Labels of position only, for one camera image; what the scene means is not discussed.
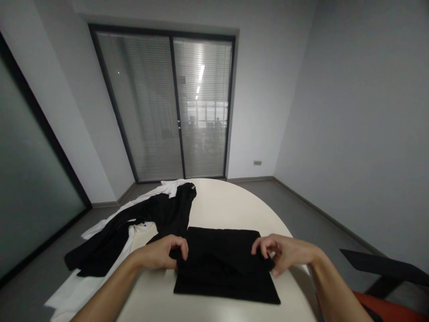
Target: white table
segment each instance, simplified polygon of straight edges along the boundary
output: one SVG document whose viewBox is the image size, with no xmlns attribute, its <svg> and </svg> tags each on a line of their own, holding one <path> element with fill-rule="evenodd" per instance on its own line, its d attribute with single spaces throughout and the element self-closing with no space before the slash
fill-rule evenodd
<svg viewBox="0 0 429 322">
<path fill-rule="evenodd" d="M 261 236 L 291 234 L 262 200 L 232 183 L 190 179 L 197 188 L 189 226 L 215 229 L 252 229 Z M 153 225 L 135 236 L 133 250 L 154 235 Z M 307 267 L 292 267 L 273 279 L 281 305 L 220 297 L 174 294 L 174 270 L 145 270 L 136 280 L 118 321 L 317 321 L 317 304 Z"/>
</svg>

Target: person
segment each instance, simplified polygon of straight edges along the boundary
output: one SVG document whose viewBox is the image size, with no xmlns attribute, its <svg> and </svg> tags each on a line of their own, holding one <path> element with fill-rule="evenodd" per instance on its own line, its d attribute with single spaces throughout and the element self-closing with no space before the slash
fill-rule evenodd
<svg viewBox="0 0 429 322">
<path fill-rule="evenodd" d="M 133 282 L 142 269 L 177 269 L 170 250 L 180 248 L 184 260 L 188 257 L 185 239 L 166 236 L 132 252 L 104 283 L 88 303 L 74 316 L 73 322 L 114 321 Z M 326 321 L 370 322 L 371 317 L 356 299 L 327 255 L 317 246 L 298 239 L 271 234 L 255 240 L 251 253 L 260 248 L 268 258 L 274 253 L 274 277 L 292 265 L 308 265 L 312 271 L 317 296 Z"/>
</svg>

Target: door frame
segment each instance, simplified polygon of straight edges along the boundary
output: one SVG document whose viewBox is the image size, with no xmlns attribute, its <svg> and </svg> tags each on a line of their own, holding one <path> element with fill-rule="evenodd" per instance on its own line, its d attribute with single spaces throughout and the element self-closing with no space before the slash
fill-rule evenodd
<svg viewBox="0 0 429 322">
<path fill-rule="evenodd" d="M 222 179 L 225 178 L 227 170 L 227 154 L 228 154 L 228 137 L 230 131 L 230 116 L 231 116 L 231 97 L 232 97 L 232 82 L 233 82 L 233 71 L 234 71 L 234 59 L 235 59 L 235 47 L 236 47 L 236 37 L 220 34 L 204 34 L 204 33 L 195 33 L 195 32 L 185 32 L 185 31 L 174 31 L 174 30 L 160 30 L 160 29 L 148 29 L 148 28 L 137 28 L 137 27 L 124 27 L 116 25 L 100 25 L 100 24 L 88 24 L 89 32 L 93 40 L 94 49 L 97 54 L 98 62 L 100 63 L 101 72 L 103 74 L 104 81 L 106 83 L 107 91 L 109 93 L 110 101 L 112 103 L 113 111 L 115 113 L 116 121 L 119 126 L 119 131 L 121 133 L 122 140 L 124 142 L 126 155 L 128 161 L 130 162 L 131 170 L 133 172 L 134 180 L 137 184 L 142 183 L 155 183 L 160 182 L 156 181 L 139 181 L 137 171 L 135 168 L 135 163 L 131 154 L 130 145 L 125 134 L 125 128 L 122 123 L 121 115 L 118 109 L 118 103 L 116 101 L 112 83 L 110 82 L 109 73 L 107 71 L 107 66 L 101 52 L 100 42 L 98 41 L 97 32 L 106 32 L 106 33 L 116 33 L 116 34 L 127 34 L 127 35 L 153 35 L 153 36 L 164 36 L 169 37 L 170 40 L 170 52 L 171 52 L 171 63 L 172 63 L 172 72 L 173 72 L 173 81 L 174 81 L 174 94 L 176 97 L 176 111 L 177 111 L 177 120 L 178 120 L 178 131 L 179 131 L 179 140 L 180 140 L 180 150 L 181 150 L 181 160 L 182 160 L 182 170 L 183 178 L 186 178 L 186 169 L 185 169 L 185 155 L 183 152 L 183 142 L 182 142 L 182 131 L 180 126 L 180 107 L 179 107 L 179 93 L 177 89 L 177 74 L 176 74 L 176 61 L 174 56 L 174 38 L 190 38 L 190 39 L 200 39 L 200 40 L 218 40 L 218 41 L 228 41 L 231 42 L 231 66 L 230 66 L 230 79 L 228 86 L 228 112 L 227 112 L 227 127 L 225 134 L 225 155 L 223 161 L 223 176 L 219 177 L 210 177 L 211 179 Z"/>
<path fill-rule="evenodd" d="M 46 116 L 44 115 L 39 103 L 37 102 L 36 97 L 33 94 L 30 86 L 27 83 L 27 80 L 24 77 L 21 69 L 19 68 L 16 60 L 13 57 L 12 52 L 10 51 L 3 35 L 0 33 L 0 56 L 6 65 L 6 68 L 9 70 L 12 78 L 18 87 L 18 90 L 21 92 L 30 111 L 33 114 L 36 122 L 39 124 L 43 134 L 47 138 L 50 146 L 54 150 L 61 166 L 63 167 L 66 175 L 70 179 L 72 185 L 76 189 L 80 199 L 84 203 L 85 209 L 79 213 L 76 217 L 71 219 L 66 223 L 58 232 L 49 237 L 43 244 L 41 244 L 37 249 L 35 249 L 30 255 L 25 257 L 21 262 L 19 262 L 12 270 L 6 273 L 0 279 L 0 289 L 14 278 L 20 271 L 22 271 L 28 264 L 30 264 L 37 256 L 39 256 L 46 248 L 48 248 L 53 242 L 55 242 L 62 234 L 64 234 L 70 227 L 72 227 L 79 219 L 81 219 L 90 209 L 92 209 L 91 202 L 89 201 L 88 196 L 82 184 L 80 183 L 75 171 L 73 170 L 70 161 L 67 159 L 67 156 L 61 147 L 58 139 L 55 136 L 54 131 L 49 125 Z"/>
</svg>

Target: hand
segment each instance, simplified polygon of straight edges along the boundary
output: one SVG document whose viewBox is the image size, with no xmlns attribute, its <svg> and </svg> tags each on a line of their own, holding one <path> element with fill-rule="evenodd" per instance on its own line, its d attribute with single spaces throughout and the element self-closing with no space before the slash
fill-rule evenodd
<svg viewBox="0 0 429 322">
<path fill-rule="evenodd" d="M 170 250 L 174 248 L 180 248 L 184 260 L 188 258 L 189 248 L 186 239 L 174 235 L 165 236 L 160 240 L 136 249 L 131 254 L 131 257 L 140 268 L 177 269 L 176 260 L 169 256 Z"/>
<path fill-rule="evenodd" d="M 276 266 L 272 270 L 274 277 L 281 275 L 291 265 L 311 264 L 322 253 L 320 248 L 306 241 L 276 234 L 255 240 L 252 245 L 252 255 L 256 254 L 258 247 L 261 248 L 264 258 L 268 258 L 272 252 L 275 253 L 273 261 Z"/>
</svg>

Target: sliding glass door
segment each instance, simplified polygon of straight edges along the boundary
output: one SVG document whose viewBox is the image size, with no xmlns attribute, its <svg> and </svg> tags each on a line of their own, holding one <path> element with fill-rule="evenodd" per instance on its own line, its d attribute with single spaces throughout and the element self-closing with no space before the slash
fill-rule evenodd
<svg viewBox="0 0 429 322">
<path fill-rule="evenodd" d="M 232 43 L 175 38 L 188 178 L 224 176 Z"/>
<path fill-rule="evenodd" d="M 0 286 L 90 207 L 3 37 L 0 37 Z"/>
<path fill-rule="evenodd" d="M 90 30 L 136 182 L 224 177 L 235 38 Z"/>
</svg>

